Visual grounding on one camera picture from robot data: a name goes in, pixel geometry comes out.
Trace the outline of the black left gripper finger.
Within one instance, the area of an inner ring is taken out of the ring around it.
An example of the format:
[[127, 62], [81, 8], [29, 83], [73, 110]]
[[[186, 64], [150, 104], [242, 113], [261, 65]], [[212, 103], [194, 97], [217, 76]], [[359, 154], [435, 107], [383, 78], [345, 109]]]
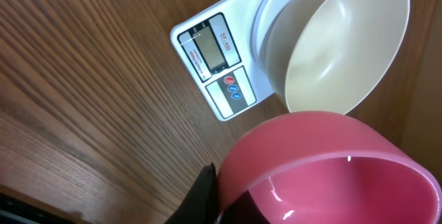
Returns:
[[215, 165], [204, 166], [188, 194], [165, 224], [214, 224], [218, 217]]

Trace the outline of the pink scoop blue handle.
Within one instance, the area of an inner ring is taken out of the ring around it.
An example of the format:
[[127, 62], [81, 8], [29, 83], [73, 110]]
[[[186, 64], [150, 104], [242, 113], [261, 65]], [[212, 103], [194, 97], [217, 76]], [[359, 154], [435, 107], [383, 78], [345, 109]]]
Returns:
[[381, 134], [338, 113], [303, 111], [245, 133], [218, 173], [219, 206], [249, 194], [270, 223], [437, 223], [435, 177]]

